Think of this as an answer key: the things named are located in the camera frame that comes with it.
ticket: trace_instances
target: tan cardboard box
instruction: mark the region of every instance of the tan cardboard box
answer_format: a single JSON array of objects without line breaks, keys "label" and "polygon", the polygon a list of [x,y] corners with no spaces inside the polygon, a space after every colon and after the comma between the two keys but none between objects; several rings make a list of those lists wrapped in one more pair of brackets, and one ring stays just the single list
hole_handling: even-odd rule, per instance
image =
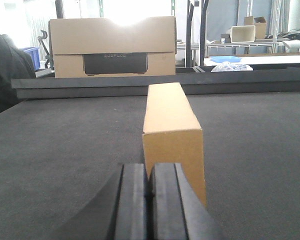
[{"label": "tan cardboard box", "polygon": [[149,85],[142,141],[148,176],[155,163],[181,163],[206,205],[203,130],[180,83]]},{"label": "tan cardboard box", "polygon": [[263,16],[246,16],[243,25],[255,25],[255,38],[265,39],[267,33],[267,21]]},{"label": "tan cardboard box", "polygon": [[107,18],[51,19],[56,78],[175,75],[176,20],[131,25]]}]

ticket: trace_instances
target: blue bin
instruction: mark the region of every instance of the blue bin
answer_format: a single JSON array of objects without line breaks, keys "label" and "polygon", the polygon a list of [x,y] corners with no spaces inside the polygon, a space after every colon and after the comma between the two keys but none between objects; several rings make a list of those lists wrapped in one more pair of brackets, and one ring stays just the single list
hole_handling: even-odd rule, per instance
[{"label": "blue bin", "polygon": [[34,70],[35,71],[38,70],[40,68],[39,47],[38,46],[25,47],[25,48],[21,48],[20,50],[30,55],[33,62]]},{"label": "blue bin", "polygon": [[241,57],[237,56],[211,56],[210,59],[219,64],[223,62],[238,63],[241,61]]}]

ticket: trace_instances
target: gray felt surface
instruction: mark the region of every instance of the gray felt surface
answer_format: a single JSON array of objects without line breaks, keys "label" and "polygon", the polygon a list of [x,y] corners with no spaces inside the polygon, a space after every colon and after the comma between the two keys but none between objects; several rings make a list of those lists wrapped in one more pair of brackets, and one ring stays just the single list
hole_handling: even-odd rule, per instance
[{"label": "gray felt surface", "polygon": [[[189,96],[208,211],[230,239],[300,240],[300,92]],[[32,100],[0,114],[0,240],[40,239],[117,163],[143,161],[146,97]]]}]

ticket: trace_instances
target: white table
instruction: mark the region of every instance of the white table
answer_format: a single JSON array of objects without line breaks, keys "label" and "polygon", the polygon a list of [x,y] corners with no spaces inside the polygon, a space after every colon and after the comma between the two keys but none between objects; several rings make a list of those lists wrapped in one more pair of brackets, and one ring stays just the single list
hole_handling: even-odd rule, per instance
[{"label": "white table", "polygon": [[[241,57],[240,62],[233,62],[234,64],[300,64],[300,55],[289,56],[246,56]],[[205,66],[216,66],[219,63],[210,60],[210,58],[204,59]]]}]

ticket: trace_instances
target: plastic bag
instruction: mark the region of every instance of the plastic bag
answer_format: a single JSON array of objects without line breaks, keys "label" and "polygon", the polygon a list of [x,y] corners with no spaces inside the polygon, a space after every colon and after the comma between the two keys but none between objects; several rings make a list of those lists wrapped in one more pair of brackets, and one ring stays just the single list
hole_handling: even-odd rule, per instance
[{"label": "plastic bag", "polygon": [[224,61],[215,66],[211,72],[234,72],[234,71],[253,71],[253,68],[246,64],[234,64]]}]

